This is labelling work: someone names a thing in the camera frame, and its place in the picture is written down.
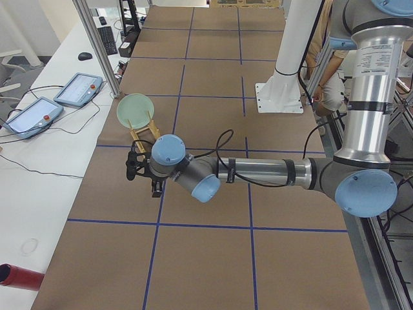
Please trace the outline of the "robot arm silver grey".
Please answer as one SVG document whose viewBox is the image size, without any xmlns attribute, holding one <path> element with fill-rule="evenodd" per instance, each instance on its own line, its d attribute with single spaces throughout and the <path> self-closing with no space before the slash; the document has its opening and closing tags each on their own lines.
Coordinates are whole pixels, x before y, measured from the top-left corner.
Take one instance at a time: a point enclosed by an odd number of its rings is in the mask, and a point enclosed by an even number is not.
<svg viewBox="0 0 413 310">
<path fill-rule="evenodd" d="M 335 49 L 355 50 L 356 62 L 344 140 L 335 155 L 300 161 L 193 156 L 179 137 L 167 134 L 146 160 L 154 196 L 167 178 L 201 202 L 209 201 L 222 181 L 245 181 L 319 191 L 360 218 L 389 210 L 398 188 L 388 172 L 385 142 L 403 43 L 411 35 L 411 1 L 336 1 L 330 41 Z"/>
</svg>

